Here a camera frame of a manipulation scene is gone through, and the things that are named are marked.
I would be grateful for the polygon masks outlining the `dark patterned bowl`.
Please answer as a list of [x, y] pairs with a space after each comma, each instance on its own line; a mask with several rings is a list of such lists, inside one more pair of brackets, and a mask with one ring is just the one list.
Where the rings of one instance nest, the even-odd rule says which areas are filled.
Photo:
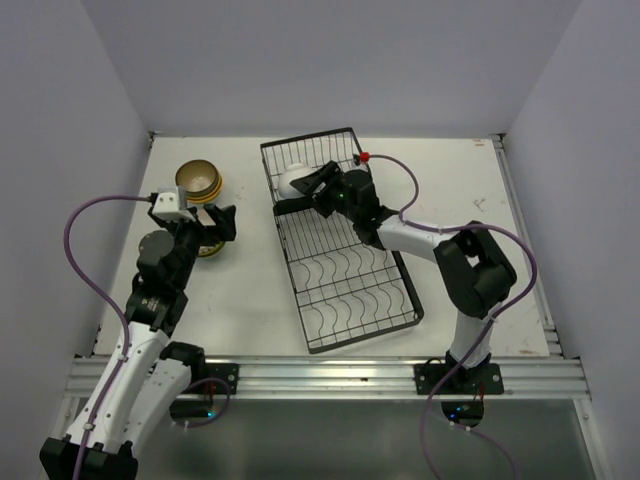
[[188, 196], [199, 198], [211, 194], [218, 186], [221, 174], [214, 164], [204, 159], [190, 160], [175, 173], [175, 184]]

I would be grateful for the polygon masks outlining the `lime yellow bowl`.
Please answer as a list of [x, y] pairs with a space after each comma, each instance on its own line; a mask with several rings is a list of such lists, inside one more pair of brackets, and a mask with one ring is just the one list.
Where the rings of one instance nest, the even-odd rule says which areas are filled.
[[216, 243], [211, 246], [201, 246], [198, 251], [199, 258], [209, 258], [219, 253], [225, 246], [224, 242]]

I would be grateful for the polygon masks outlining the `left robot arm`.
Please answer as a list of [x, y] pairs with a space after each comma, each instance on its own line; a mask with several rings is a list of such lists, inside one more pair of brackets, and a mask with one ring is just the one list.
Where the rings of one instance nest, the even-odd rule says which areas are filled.
[[236, 208], [206, 205], [212, 222], [204, 225], [193, 207], [162, 212], [158, 195], [147, 200], [159, 228], [141, 241], [131, 295], [115, 310], [121, 332], [105, 370], [66, 432], [40, 450], [50, 479], [133, 479], [138, 455], [180, 394], [212, 400], [235, 392], [233, 380], [210, 372], [202, 348], [171, 336], [200, 249], [235, 239]]

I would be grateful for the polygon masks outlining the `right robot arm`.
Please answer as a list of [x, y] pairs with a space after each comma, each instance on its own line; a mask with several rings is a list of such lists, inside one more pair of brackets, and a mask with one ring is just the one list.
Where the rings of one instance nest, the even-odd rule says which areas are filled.
[[317, 169], [302, 163], [288, 167], [279, 177], [277, 191], [287, 200], [305, 200], [325, 218], [342, 215], [367, 246], [436, 264], [457, 309], [454, 339], [447, 352], [452, 362], [445, 369], [445, 379], [461, 393], [480, 382], [479, 366], [490, 356], [492, 316], [517, 280], [515, 269], [488, 229], [477, 222], [451, 232], [412, 226], [398, 211], [380, 202], [368, 170], [344, 170], [335, 161]]

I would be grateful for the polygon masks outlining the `orange yellow bowl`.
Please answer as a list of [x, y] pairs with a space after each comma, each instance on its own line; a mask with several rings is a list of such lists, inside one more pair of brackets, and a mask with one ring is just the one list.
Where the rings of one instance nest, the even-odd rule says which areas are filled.
[[217, 192], [213, 192], [208, 196], [202, 196], [202, 197], [194, 197], [194, 196], [187, 195], [186, 201], [189, 204], [193, 204], [193, 205], [204, 205], [204, 204], [209, 204], [214, 202], [218, 196], [219, 196], [219, 193]]

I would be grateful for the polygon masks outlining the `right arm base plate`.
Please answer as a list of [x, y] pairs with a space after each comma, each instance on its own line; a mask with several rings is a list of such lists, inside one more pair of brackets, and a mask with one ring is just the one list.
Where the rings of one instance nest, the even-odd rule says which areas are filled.
[[[428, 396], [438, 382], [454, 367], [455, 361], [446, 356], [430, 358], [413, 365], [413, 376], [418, 395]], [[502, 395], [505, 387], [500, 366], [490, 359], [473, 368], [460, 367], [437, 390], [437, 395]]]

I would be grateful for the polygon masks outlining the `white ceramic bowl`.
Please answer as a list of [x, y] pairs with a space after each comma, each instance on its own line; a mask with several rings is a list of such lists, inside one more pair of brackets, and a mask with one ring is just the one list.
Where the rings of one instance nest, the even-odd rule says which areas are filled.
[[313, 169], [303, 163], [289, 165], [278, 179], [277, 191], [281, 199], [296, 199], [303, 196], [291, 182], [299, 178], [306, 177], [313, 172]]

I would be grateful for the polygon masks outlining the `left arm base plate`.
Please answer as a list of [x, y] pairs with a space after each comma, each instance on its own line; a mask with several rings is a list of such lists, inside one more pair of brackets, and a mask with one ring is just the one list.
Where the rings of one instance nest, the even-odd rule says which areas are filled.
[[[228, 362], [213, 362], [206, 364], [206, 371], [202, 375], [203, 378], [216, 378], [224, 382], [230, 390], [231, 395], [235, 395], [237, 385], [240, 378], [240, 365]], [[226, 389], [219, 383], [209, 381], [196, 388], [198, 393], [214, 396], [216, 394], [225, 394]]]

